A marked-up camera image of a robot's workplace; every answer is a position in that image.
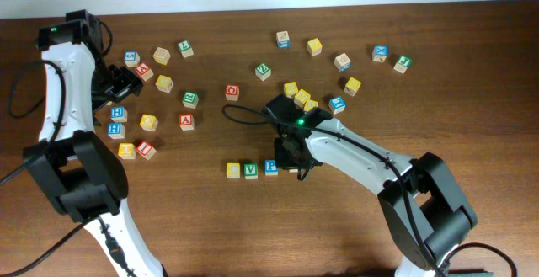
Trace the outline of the blue P block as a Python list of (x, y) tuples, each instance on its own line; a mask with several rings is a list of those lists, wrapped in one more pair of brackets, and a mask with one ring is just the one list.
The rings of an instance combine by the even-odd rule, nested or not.
[(264, 174), (266, 176), (277, 176), (279, 168), (276, 165), (276, 160), (268, 159), (264, 161)]

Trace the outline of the green V block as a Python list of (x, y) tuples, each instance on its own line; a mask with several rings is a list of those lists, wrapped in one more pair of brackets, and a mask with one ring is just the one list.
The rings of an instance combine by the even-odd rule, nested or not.
[(246, 179), (257, 179), (259, 176), (259, 169), (257, 163), (245, 163), (244, 164), (244, 177)]

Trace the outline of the yellow C block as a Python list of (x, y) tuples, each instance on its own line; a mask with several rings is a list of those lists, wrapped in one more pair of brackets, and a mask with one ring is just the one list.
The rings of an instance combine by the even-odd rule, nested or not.
[(238, 162), (228, 162), (226, 176), (229, 179), (241, 178), (241, 164)]

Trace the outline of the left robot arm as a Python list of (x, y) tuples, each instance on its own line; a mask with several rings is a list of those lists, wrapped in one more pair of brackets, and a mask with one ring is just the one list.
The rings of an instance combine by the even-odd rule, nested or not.
[(40, 30), (46, 71), (45, 119), (24, 165), (53, 208), (89, 232), (120, 276), (164, 276), (130, 213), (128, 180), (119, 158), (95, 133), (94, 113), (108, 102), (140, 94), (126, 67), (107, 65), (105, 25), (86, 10)]

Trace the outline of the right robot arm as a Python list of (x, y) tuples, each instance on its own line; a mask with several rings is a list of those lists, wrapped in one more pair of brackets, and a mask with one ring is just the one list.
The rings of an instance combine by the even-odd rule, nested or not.
[(276, 130), (278, 168), (303, 181), (328, 164), (372, 192), (392, 240), (403, 254), (397, 276), (440, 276), (478, 218), (445, 162), (431, 152), (390, 152), (347, 129), (323, 109), (307, 113), (279, 95), (263, 110)]

